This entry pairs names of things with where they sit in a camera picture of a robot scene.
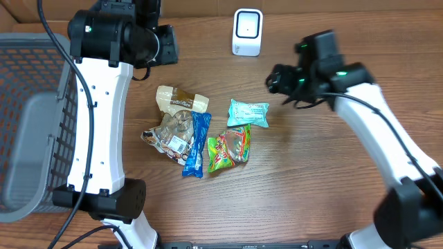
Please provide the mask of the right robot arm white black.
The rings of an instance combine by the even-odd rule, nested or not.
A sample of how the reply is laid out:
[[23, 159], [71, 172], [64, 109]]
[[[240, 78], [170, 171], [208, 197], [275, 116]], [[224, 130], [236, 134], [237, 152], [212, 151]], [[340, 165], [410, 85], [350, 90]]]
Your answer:
[[387, 188], [372, 224], [345, 235], [338, 247], [415, 248], [442, 233], [442, 168], [402, 127], [370, 71], [345, 63], [333, 30], [304, 37], [294, 50], [298, 64], [276, 64], [268, 90], [286, 95], [295, 108], [328, 104], [361, 141]]

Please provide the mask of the blue snack bar wrapper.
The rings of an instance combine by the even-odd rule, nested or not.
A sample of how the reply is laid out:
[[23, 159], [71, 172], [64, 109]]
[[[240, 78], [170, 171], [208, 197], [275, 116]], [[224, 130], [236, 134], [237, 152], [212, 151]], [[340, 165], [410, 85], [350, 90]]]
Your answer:
[[211, 121], [210, 113], [191, 112], [194, 143], [182, 171], [182, 176], [203, 177], [203, 150]]

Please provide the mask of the grey plastic mesh basket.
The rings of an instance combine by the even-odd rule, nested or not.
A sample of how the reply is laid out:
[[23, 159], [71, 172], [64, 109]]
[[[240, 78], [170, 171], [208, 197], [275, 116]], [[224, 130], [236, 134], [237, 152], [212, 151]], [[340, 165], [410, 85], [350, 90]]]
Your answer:
[[77, 88], [48, 35], [1, 34], [1, 222], [65, 212], [52, 192], [73, 161]]

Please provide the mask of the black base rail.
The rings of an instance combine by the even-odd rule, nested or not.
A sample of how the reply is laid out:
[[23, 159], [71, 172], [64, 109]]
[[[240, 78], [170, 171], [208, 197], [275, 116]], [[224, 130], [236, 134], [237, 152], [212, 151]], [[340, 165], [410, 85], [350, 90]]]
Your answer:
[[162, 249], [336, 249], [339, 240], [311, 240], [297, 243], [163, 243]]

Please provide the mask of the brown nut snack bag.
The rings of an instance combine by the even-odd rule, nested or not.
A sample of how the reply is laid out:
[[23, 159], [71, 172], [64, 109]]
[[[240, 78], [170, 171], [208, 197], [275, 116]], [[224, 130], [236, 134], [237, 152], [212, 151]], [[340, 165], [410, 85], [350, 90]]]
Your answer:
[[192, 112], [206, 112], [209, 99], [175, 87], [159, 86], [156, 103], [162, 121], [159, 126], [144, 131], [141, 139], [178, 164], [185, 165], [194, 144]]

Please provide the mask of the teal tissue pack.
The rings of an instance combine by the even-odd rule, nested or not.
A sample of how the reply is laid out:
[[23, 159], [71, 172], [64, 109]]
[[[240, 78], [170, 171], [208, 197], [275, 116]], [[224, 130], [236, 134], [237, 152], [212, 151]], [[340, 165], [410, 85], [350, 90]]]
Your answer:
[[269, 110], [269, 103], [244, 103], [231, 100], [228, 110], [228, 127], [252, 124], [263, 128], [268, 128], [269, 124], [266, 114]]

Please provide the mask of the green candy bag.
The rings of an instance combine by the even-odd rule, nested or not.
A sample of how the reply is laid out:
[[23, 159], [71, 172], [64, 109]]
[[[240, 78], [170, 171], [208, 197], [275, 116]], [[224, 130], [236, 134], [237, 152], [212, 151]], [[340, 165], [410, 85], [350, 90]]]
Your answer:
[[208, 138], [207, 142], [208, 173], [246, 163], [251, 148], [251, 126], [233, 127], [215, 138]]

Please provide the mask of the white barcode scanner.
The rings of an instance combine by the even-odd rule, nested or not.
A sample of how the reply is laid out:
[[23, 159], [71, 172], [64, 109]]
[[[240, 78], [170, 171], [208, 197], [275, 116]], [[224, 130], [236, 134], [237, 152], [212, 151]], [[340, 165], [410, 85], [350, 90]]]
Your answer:
[[262, 43], [263, 14], [258, 9], [240, 8], [234, 14], [232, 53], [257, 57]]

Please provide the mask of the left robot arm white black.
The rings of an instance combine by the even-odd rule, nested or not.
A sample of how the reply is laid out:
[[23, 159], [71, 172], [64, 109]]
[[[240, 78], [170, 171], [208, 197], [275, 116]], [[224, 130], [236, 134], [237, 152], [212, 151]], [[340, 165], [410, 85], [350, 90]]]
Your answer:
[[62, 53], [76, 75], [77, 121], [69, 176], [52, 201], [101, 221], [120, 248], [160, 245], [143, 212], [146, 184], [125, 176], [122, 158], [134, 71], [178, 61], [174, 29], [159, 24], [160, 11], [159, 0], [99, 1], [70, 20], [71, 45]]

